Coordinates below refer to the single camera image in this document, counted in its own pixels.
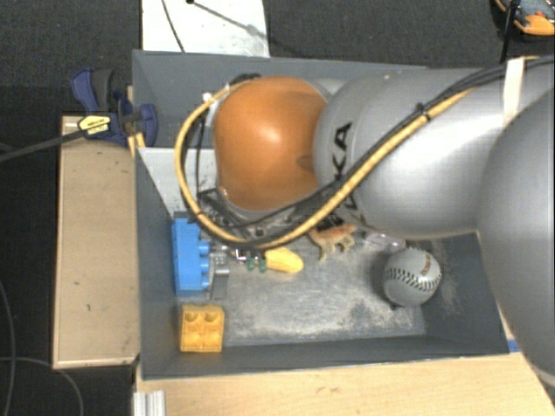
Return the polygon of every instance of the black wire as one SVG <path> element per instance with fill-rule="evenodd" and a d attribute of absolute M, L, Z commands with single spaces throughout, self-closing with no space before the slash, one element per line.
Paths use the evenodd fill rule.
<path fill-rule="evenodd" d="M 35 145 L 26 146 L 25 148 L 20 148 L 15 151 L 10 151 L 9 153 L 0 155 L 0 163 L 7 160 L 15 159 L 17 157 L 25 156 L 27 154 L 32 154 L 43 149 L 51 148 L 52 146 L 59 146 L 64 143 L 68 143 L 71 140 L 79 139 L 82 136 L 82 131 L 74 131 L 73 133 L 64 134 L 63 136 L 56 137 L 50 140 L 45 140 L 44 142 L 37 143 Z"/>
<path fill-rule="evenodd" d="M 202 139 L 205 135 L 205 126 L 206 126 L 206 117 L 202 115 L 200 117 L 200 130 L 199 130 L 199 139 L 197 140 L 197 152 L 196 152 L 196 160 L 194 162 L 194 179 L 195 184 L 197 187 L 197 203 L 199 202 L 199 190 L 200 190 L 200 149 L 202 147 Z"/>
<path fill-rule="evenodd" d="M 166 13 L 167 22 L 170 24 L 170 28 L 172 29 L 173 37 L 175 38 L 175 41 L 177 42 L 177 44 L 180 46 L 181 52 L 183 54 L 185 54 L 185 48 L 183 48 L 183 44 L 181 43 L 180 37 L 177 35 L 177 31 L 175 30 L 175 26 L 173 26 L 173 22 L 172 22 L 172 18 L 170 17 L 170 13 L 167 10 L 166 0 L 160 0 L 160 1 L 162 2 L 162 7 L 164 8 L 164 12 Z"/>
<path fill-rule="evenodd" d="M 9 151 L 13 151 L 15 148 L 12 145 L 7 145 L 5 143 L 0 142 L 0 151 L 3 153 L 8 153 Z"/>
<path fill-rule="evenodd" d="M 11 345 L 11 357 L 6 358 L 10 361 L 10 384 L 8 385 L 8 392 L 6 393 L 6 405 L 3 409 L 3 416 L 8 416 L 10 412 L 11 398 L 14 394 L 14 384 L 16 381 L 16 331 L 14 329 L 14 321 L 11 317 L 10 302 L 8 301 L 8 295 L 3 287 L 2 280 L 0 280 L 0 293 L 2 293 L 3 305 L 6 311 L 6 317 L 8 318 L 8 330 L 10 331 L 10 345 Z"/>
<path fill-rule="evenodd" d="M 525 62 L 525 68 L 532 69 L 549 63 L 553 63 L 553 55 L 548 55 L 548 56 L 540 57 L 539 59 L 527 61 Z M 317 209 L 321 207 L 329 198 L 331 198 L 337 192 L 337 190 L 339 190 L 339 188 L 341 188 L 343 183 L 350 176 L 352 176 L 355 172 L 357 172 L 360 169 L 360 167 L 372 154 L 374 154 L 383 144 L 389 141 L 394 135 L 399 133 L 399 131 L 401 131 L 404 127 L 406 127 L 412 121 L 417 119 L 424 112 L 427 112 L 432 107 L 438 105 L 439 103 L 443 102 L 445 99 L 448 99 L 449 97 L 455 94 L 466 91 L 467 89 L 470 89 L 470 88 L 487 84 L 491 81 L 498 80 L 505 75 L 505 72 L 506 72 L 506 64 L 500 64 L 493 68 L 477 71 L 457 81 L 455 84 L 445 89 L 438 96 L 436 96 L 426 104 L 419 104 L 419 106 L 416 108 L 416 110 L 413 113 L 411 113 L 404 120 L 402 120 L 395 127 L 393 127 L 386 134 L 384 134 L 363 156 L 361 156 L 355 162 L 355 164 L 339 180 L 333 180 L 329 182 L 327 185 L 323 186 L 322 188 L 314 192 L 312 195 L 310 195 L 308 198 L 315 198 L 316 196 L 321 197 L 320 201 L 318 202 L 318 205 L 316 206 L 313 205 L 310 211 L 313 212 L 315 208 Z M 287 206 L 284 206 L 279 210 L 273 211 L 268 215 L 264 216 L 263 218 L 259 218 L 259 219 L 256 219 L 255 221 L 251 221 L 248 223 L 243 223 L 240 227 L 237 227 L 237 228 L 249 226 L 255 223 L 260 223 L 268 218 L 272 218 L 276 216 L 280 212 L 284 212 L 285 210 L 289 210 L 290 208 L 295 208 L 301 205 L 303 202 L 306 202 L 306 198 L 301 199 L 292 204 L 289 204 Z M 306 219 L 306 216 L 304 216 L 303 218 L 298 218 L 295 221 L 291 221 L 290 224 L 287 224 L 284 228 L 280 229 L 279 231 L 276 231 L 272 234 L 269 234 L 261 238 L 253 239 L 249 242 L 238 243 L 227 239 L 222 239 L 221 237 L 218 237 L 218 239 L 222 240 L 222 242 L 229 244 L 234 248 L 251 250 L 256 246 L 268 244 L 269 242 L 276 240 L 278 238 L 281 238 L 282 236 L 285 236 L 286 234 L 292 232 L 299 226 L 299 224 L 301 224 L 304 221 L 304 219 Z"/>

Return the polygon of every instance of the blue clamp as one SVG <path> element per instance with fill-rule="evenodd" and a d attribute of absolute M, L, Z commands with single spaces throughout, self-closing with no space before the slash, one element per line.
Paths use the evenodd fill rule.
<path fill-rule="evenodd" d="M 131 101 L 119 90 L 110 94 L 110 85 L 113 71 L 111 69 L 99 69 L 93 71 L 90 68 L 82 69 L 71 77 L 71 91 L 74 97 L 83 105 L 87 116 L 91 114 L 102 114 L 105 119 L 103 128 L 83 130 L 87 139 L 108 140 L 116 145 L 127 146 L 128 133 L 124 125 L 134 122 L 134 130 L 141 130 L 145 136 L 147 146 L 152 146 L 158 134 L 158 119 L 154 111 L 154 105 L 147 103 L 140 106 L 139 112 L 135 113 Z M 117 112 L 110 103 L 110 95 L 117 106 Z"/>
<path fill-rule="evenodd" d="M 210 244 L 200 240 L 200 228 L 186 218 L 176 218 L 172 224 L 173 269 L 177 296 L 199 293 L 210 286 L 208 254 Z"/>

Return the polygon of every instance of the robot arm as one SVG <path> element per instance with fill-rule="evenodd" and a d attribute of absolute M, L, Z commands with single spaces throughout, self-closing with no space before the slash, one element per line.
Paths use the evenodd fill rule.
<path fill-rule="evenodd" d="M 524 75 L 519 108 L 508 126 L 503 81 L 488 71 L 478 79 L 472 70 L 464 69 L 395 71 L 348 82 L 319 114 L 311 160 L 321 187 L 343 181 L 369 150 L 390 137 L 387 134 L 404 122 L 407 113 L 420 106 L 415 120 L 423 119 L 422 126 L 407 133 L 406 139 L 370 167 L 361 183 L 351 186 L 354 191 L 346 193 L 335 214 L 348 223 L 413 240 L 478 232 L 493 293 L 523 353 L 539 376 L 555 387 L 553 62 L 551 58 L 535 64 Z M 472 78 L 472 86 L 460 85 Z M 444 100 L 430 108 L 421 103 L 443 94 L 446 87 L 464 90 L 455 91 L 456 100 L 446 110 L 432 114 Z M 230 92 L 233 88 L 213 98 Z M 267 242 L 276 241 L 249 241 L 222 231 L 188 191 L 180 147 L 202 109 L 186 120 L 176 142 L 176 171 L 186 202 L 215 237 L 264 249 Z M 249 110 L 246 102 L 245 116 Z M 249 120 L 251 128 L 265 127 L 260 118 L 257 114 Z M 214 128 L 217 135 L 218 118 Z M 285 133 L 294 134 L 294 128 L 288 127 Z M 233 131 L 229 129 L 226 135 L 232 141 L 229 134 Z M 235 133 L 243 132 L 238 128 Z M 274 140 L 273 134 L 265 136 Z M 278 163 L 273 161 L 273 172 L 288 171 L 290 164 Z M 249 219 L 268 213 L 241 206 L 242 211 L 235 212 L 239 216 L 253 213 Z"/>

